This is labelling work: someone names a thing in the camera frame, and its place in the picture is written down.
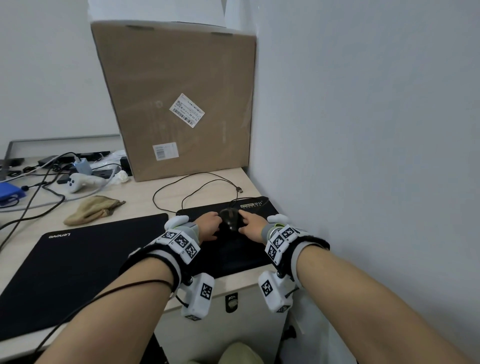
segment person's left hand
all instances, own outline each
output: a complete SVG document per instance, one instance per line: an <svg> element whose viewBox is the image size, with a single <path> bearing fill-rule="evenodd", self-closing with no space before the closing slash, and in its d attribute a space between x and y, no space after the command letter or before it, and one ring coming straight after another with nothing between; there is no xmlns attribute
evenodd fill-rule
<svg viewBox="0 0 480 364"><path fill-rule="evenodd" d="M194 221L198 226L198 240L200 244L204 241L216 240L215 234L219 231L219 225L222 222L222 218L218 215L217 212L207 212L206 214L201 215L197 220Z"/></svg>

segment forearm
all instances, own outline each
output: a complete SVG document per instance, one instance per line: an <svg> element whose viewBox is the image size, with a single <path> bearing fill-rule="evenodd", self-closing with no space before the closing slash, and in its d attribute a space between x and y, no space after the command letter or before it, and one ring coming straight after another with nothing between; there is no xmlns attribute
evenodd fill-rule
<svg viewBox="0 0 480 364"><path fill-rule="evenodd" d="M297 274L360 363L470 363L388 288L330 252L306 247Z"/></svg>
<svg viewBox="0 0 480 364"><path fill-rule="evenodd" d="M148 279L173 282L165 263L147 258L132 266L102 292ZM169 296L167 285L147 283L99 299L67 325L37 363L140 362Z"/></svg>

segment person's left arm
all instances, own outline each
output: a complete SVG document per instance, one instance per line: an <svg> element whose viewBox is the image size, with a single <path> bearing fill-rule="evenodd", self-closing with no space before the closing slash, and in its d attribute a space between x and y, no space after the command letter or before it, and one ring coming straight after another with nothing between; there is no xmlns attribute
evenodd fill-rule
<svg viewBox="0 0 480 364"><path fill-rule="evenodd" d="M215 212L199 217L199 243L216 239L221 218ZM101 293L141 280L173 283L169 267L148 257L132 266ZM53 341L37 364L139 363L170 297L166 284L153 282L109 294L84 308Z"/></svg>

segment wrist-mounted device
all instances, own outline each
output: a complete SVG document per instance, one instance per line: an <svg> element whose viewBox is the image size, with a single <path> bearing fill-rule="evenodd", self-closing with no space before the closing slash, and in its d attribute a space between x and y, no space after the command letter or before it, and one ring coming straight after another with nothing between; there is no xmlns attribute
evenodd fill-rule
<svg viewBox="0 0 480 364"><path fill-rule="evenodd" d="M174 291L170 298L177 295L178 289L185 291L181 315L198 321L208 314L215 279L206 273L192 277L188 271L188 265L200 252L198 226L188 222L188 219L188 216L184 215L168 220L162 235L128 256L120 274L145 258L161 260L173 275Z"/></svg>
<svg viewBox="0 0 480 364"><path fill-rule="evenodd" d="M287 281L294 281L296 289L302 288L297 276L297 260L302 250L309 245L330 250L330 244L305 230L290 226L285 215L269 216L268 222L270 224L264 228L262 236L266 241L265 252L277 272L263 272L258 278L258 285L270 311L283 313L293 304L292 291L286 289Z"/></svg>

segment black mouse pad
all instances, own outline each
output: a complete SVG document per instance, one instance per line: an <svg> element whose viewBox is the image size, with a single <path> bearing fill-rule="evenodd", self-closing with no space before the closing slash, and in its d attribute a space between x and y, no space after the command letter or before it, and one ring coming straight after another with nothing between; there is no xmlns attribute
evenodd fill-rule
<svg viewBox="0 0 480 364"><path fill-rule="evenodd" d="M235 207L267 218L277 214L277 210L267 197L241 199L237 202L186 208L177 215L188 215L189 221L194 221L209 211L220 212L224 208ZM190 263L192 275L208 273L214 278L243 272L244 270L271 264L265 253L265 246L255 243L239 233L222 232L218 239L204 242L196 258Z"/></svg>
<svg viewBox="0 0 480 364"><path fill-rule="evenodd" d="M57 325L162 234L167 214L43 235L0 296L0 341Z"/></svg>

